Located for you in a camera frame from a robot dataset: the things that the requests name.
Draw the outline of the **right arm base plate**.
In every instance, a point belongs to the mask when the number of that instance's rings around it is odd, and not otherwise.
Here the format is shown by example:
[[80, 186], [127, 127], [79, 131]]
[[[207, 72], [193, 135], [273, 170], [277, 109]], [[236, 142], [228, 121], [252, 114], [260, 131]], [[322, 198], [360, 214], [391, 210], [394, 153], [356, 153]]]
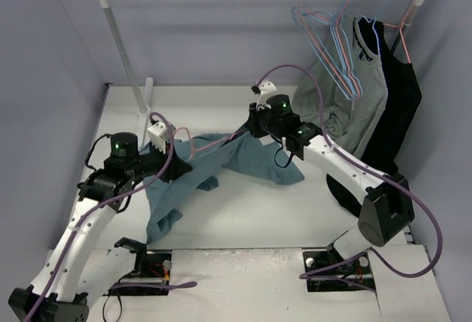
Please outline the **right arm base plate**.
[[309, 293], [376, 292], [367, 253], [342, 265], [342, 258], [327, 251], [303, 251], [302, 258], [305, 273], [320, 270], [304, 279]]

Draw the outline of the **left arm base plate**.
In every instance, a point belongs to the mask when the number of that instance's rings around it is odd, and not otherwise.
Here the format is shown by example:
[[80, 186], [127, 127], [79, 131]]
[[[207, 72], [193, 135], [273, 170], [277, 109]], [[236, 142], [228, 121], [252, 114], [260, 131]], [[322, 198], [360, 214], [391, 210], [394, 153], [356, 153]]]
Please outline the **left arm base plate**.
[[172, 267], [172, 251], [148, 249], [140, 241], [123, 237], [114, 243], [114, 248], [124, 248], [135, 256], [134, 269], [124, 275], [117, 283], [130, 284], [130, 287], [110, 289], [107, 296], [157, 296], [168, 295], [163, 289], [142, 287], [142, 284], [164, 286], [170, 284]]

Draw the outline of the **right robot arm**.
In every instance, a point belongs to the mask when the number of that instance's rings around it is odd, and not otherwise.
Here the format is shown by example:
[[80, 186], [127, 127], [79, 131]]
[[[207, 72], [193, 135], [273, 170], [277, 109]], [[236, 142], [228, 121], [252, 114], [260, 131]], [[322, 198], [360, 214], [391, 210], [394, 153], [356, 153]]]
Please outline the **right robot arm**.
[[414, 219], [412, 199], [405, 194], [406, 179], [372, 169], [324, 137], [313, 123], [296, 115], [288, 95], [276, 94], [264, 105], [249, 105], [246, 128], [256, 138], [270, 136], [291, 157], [323, 169], [360, 203], [354, 228], [329, 245], [326, 262], [331, 270], [342, 272], [353, 257], [371, 247], [383, 247]]

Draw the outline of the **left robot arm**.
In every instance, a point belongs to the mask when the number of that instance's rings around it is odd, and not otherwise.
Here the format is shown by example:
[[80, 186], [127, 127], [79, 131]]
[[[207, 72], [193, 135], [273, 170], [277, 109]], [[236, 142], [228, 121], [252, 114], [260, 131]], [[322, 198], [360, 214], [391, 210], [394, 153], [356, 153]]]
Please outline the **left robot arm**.
[[86, 321], [90, 309], [123, 276], [136, 278], [148, 267], [147, 246], [123, 237], [101, 263], [86, 267], [116, 214], [124, 212], [145, 178], [171, 182], [192, 171], [166, 141], [141, 154], [134, 133], [109, 134], [111, 152], [103, 168], [80, 185], [74, 213], [41, 272], [28, 287], [16, 288], [8, 304], [20, 321]]

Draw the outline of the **blue t shirt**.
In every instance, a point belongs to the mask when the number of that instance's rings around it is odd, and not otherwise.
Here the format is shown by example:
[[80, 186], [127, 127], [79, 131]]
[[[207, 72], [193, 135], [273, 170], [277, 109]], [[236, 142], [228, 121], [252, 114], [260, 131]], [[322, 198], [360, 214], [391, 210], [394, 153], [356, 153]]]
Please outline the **blue t shirt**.
[[[193, 137], [195, 147], [230, 136], [230, 133], [206, 133]], [[270, 181], [276, 185], [289, 186], [305, 179], [302, 172], [281, 151], [277, 143], [262, 144], [248, 132], [242, 132], [230, 141], [196, 153], [192, 160], [188, 141], [176, 139], [174, 152], [192, 165], [192, 171], [175, 181], [144, 179], [145, 193], [149, 202], [150, 218], [147, 222], [147, 243], [154, 243], [168, 234], [183, 214], [178, 206], [189, 199], [198, 189], [212, 191], [219, 185], [217, 175], [228, 169], [242, 175]]]

